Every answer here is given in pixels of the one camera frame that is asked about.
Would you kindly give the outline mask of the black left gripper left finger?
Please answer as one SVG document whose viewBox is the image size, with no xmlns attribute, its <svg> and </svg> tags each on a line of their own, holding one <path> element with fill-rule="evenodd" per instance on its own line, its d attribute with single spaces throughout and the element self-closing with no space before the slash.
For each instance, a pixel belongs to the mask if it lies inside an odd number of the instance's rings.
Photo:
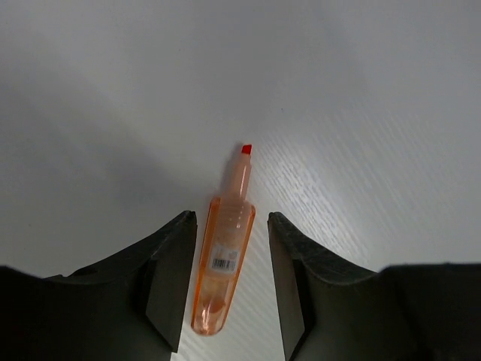
<svg viewBox="0 0 481 361">
<path fill-rule="evenodd" d="M 184 211 L 69 276 L 1 268 L 3 360 L 169 360 L 177 352 L 197 219 Z"/>
</svg>

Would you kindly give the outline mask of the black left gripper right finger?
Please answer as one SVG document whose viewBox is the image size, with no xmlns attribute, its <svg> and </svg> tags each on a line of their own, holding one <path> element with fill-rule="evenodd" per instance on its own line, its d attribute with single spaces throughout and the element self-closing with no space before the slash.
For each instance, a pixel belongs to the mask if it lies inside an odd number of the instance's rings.
<svg viewBox="0 0 481 361">
<path fill-rule="evenodd" d="M 287 360 L 478 360 L 479 264 L 373 272 L 268 218 Z"/>
</svg>

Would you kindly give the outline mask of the orange highlighter pen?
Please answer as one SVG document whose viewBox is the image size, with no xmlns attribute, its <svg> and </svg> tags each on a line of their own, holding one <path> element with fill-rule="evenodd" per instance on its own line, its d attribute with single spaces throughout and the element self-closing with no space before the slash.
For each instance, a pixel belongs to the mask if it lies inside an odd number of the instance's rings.
<svg viewBox="0 0 481 361">
<path fill-rule="evenodd" d="M 247 200 L 253 146 L 235 159 L 228 186 L 213 197 L 207 215 L 191 327 L 215 335 L 225 325 L 250 239 L 256 209 Z"/>
</svg>

